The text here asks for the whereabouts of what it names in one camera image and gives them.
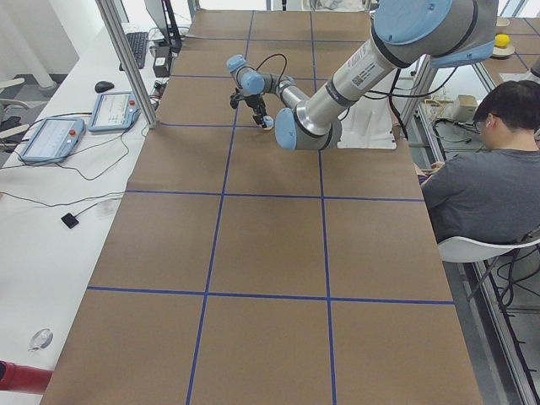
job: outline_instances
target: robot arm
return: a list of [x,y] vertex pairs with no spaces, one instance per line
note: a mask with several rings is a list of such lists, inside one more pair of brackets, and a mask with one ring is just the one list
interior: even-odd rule
[[338,117],[395,68],[424,54],[434,68],[467,65],[491,56],[497,0],[381,0],[365,42],[312,97],[294,80],[248,67],[242,56],[227,65],[245,95],[275,94],[287,108],[275,123],[285,149],[327,149],[341,137]]

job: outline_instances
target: chair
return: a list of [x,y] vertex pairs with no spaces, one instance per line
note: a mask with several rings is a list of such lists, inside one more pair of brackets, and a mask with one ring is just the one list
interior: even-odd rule
[[462,236],[453,236],[439,243],[440,258],[443,262],[450,263],[473,263],[481,262],[482,260],[494,259],[482,275],[478,284],[472,289],[471,294],[467,297],[467,301],[476,294],[484,280],[493,271],[500,257],[505,253],[514,249],[523,249],[525,247],[538,245],[540,237],[528,239],[513,245],[493,245],[489,243],[479,242],[477,240],[464,238]]
[[[22,84],[22,83],[24,83],[23,78],[15,78],[13,80],[8,80],[7,82],[1,82],[0,83],[0,90],[6,89],[8,87],[13,87],[13,86],[16,86],[16,85]],[[9,105],[18,105],[20,107],[23,107],[26,110],[30,109],[30,106],[28,104],[24,103],[23,101],[0,98],[0,124],[2,124],[2,122],[3,122],[3,116],[4,116],[4,113],[5,113],[5,109]],[[9,137],[12,137],[13,135],[24,132],[24,131],[26,131],[28,129],[28,127],[29,127],[28,125],[19,125],[19,126],[15,127],[15,128],[10,128],[8,130],[1,131],[0,132],[0,139],[9,138]]]

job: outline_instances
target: red object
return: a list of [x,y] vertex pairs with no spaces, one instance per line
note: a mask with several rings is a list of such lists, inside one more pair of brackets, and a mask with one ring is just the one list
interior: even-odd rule
[[52,370],[0,361],[0,391],[43,394],[51,377]]

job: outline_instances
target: black hair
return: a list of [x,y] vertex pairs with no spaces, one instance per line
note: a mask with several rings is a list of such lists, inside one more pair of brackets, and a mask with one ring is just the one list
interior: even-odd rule
[[540,127],[540,84],[531,80],[500,84],[483,99],[473,120],[484,122],[490,113],[499,117],[511,131],[536,131]]

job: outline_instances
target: small black device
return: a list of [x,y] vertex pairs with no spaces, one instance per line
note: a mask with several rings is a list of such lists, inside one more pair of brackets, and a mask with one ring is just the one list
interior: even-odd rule
[[94,86],[94,90],[96,93],[103,93],[107,90],[114,89],[115,85],[111,82],[106,82],[105,80],[101,80],[100,82],[96,83]]
[[72,213],[67,213],[60,219],[69,229],[73,228],[76,224],[78,224],[78,220]]
[[182,41],[170,0],[144,0],[144,5],[164,38],[164,44],[160,45],[169,46],[174,53],[180,52]]
[[127,43],[129,43],[129,47],[132,48],[133,56],[135,57],[135,62],[137,62],[138,68],[144,68],[144,59],[146,57],[149,33],[142,31],[128,32],[126,34],[126,39]]
[[155,51],[154,74],[156,78],[168,78],[170,76],[170,65],[172,54],[168,46],[160,46]]

